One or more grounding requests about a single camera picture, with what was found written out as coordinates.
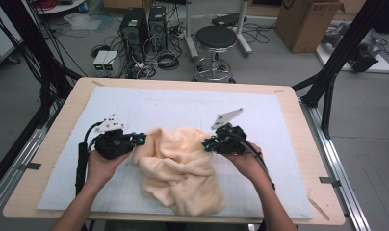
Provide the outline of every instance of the human hand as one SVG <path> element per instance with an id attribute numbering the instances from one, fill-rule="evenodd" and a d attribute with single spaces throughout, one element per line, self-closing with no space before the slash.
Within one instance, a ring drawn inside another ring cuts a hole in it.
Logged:
<path id="1" fill-rule="evenodd" d="M 89 168 L 86 185 L 101 190 L 104 185 L 113 177 L 117 167 L 122 163 L 131 152 L 121 155 L 112 160 L 102 157 L 98 151 L 93 150 L 89 156 Z"/>
<path id="2" fill-rule="evenodd" d="M 257 146 L 255 143 L 250 143 L 254 149 L 261 153 L 261 148 Z M 246 178 L 250 181 L 261 177 L 261 175 L 267 175 L 266 172 L 261 168 L 254 154 L 251 153 L 248 149 L 246 149 L 245 153 L 242 155 L 223 155 L 225 158 L 230 160 L 234 166 L 242 173 Z"/>

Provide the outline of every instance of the cardboard box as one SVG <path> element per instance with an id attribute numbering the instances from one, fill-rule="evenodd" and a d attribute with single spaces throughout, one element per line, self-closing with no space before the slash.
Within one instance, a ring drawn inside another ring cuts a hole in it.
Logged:
<path id="1" fill-rule="evenodd" d="M 152 6 L 152 0 L 104 0 L 104 8 L 128 9 L 144 8 L 147 12 Z"/>
<path id="2" fill-rule="evenodd" d="M 315 52 L 340 0 L 284 0 L 275 30 L 292 53 Z"/>
<path id="3" fill-rule="evenodd" d="M 359 13 L 366 0 L 343 0 L 345 13 Z"/>

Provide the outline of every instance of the forearm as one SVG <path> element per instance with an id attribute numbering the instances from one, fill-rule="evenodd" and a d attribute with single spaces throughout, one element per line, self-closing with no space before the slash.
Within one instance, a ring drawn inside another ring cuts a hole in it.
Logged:
<path id="1" fill-rule="evenodd" d="M 267 174 L 262 171 L 258 175 L 259 177 L 250 180 L 260 197 L 268 230 L 297 230 L 272 188 Z"/>
<path id="2" fill-rule="evenodd" d="M 81 230 L 99 190 L 86 184 L 65 210 L 59 221 L 53 226 L 52 230 Z"/>

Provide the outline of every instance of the gray floor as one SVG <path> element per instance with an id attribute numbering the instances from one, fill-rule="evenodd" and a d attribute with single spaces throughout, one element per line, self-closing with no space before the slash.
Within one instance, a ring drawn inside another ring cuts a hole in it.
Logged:
<path id="1" fill-rule="evenodd" d="M 68 25 L 57 14 L 52 22 L 64 34 L 60 42 L 89 76 L 95 76 L 91 49 L 115 36 L 119 22 L 106 19 L 108 28 L 100 31 L 68 31 Z M 193 31 L 210 25 L 213 16 L 194 20 Z M 274 19 L 250 18 L 260 26 L 270 26 Z M 250 44 L 253 53 L 245 58 L 239 47 L 222 54 L 232 66 L 237 83 L 292 86 L 316 74 L 322 66 L 315 54 L 291 54 L 275 31 L 264 32 L 270 42 Z M 389 35 L 382 36 L 388 41 Z M 190 81 L 194 63 L 187 46 L 181 42 L 182 57 L 176 70 L 158 70 L 155 80 Z M 204 51 L 199 56 L 208 56 Z M 389 63 L 389 56 L 381 54 Z M 65 56 L 66 65 L 80 72 Z M 298 92 L 299 96 L 306 90 Z M 0 161 L 19 133 L 39 107 L 39 84 L 26 64 L 0 65 Z M 389 231 L 389 74 L 342 71 L 335 84 L 330 120 L 330 135 L 350 179 L 367 221 L 373 230 Z M 3 217 L 0 230 L 45 230 L 54 220 L 15 219 Z M 95 230 L 102 229 L 98 222 Z M 349 219 L 342 227 L 300 226 L 299 230 L 353 230 Z"/>

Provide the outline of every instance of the peach towel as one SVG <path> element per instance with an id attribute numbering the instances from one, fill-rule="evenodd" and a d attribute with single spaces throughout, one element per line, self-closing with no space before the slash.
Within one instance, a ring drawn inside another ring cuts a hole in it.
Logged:
<path id="1" fill-rule="evenodd" d="M 133 154 L 145 175 L 143 195 L 158 199 L 178 215 L 210 215 L 224 209 L 211 165 L 214 154 L 201 145 L 206 138 L 210 134 L 194 128 L 148 131 L 145 145 L 138 146 Z"/>

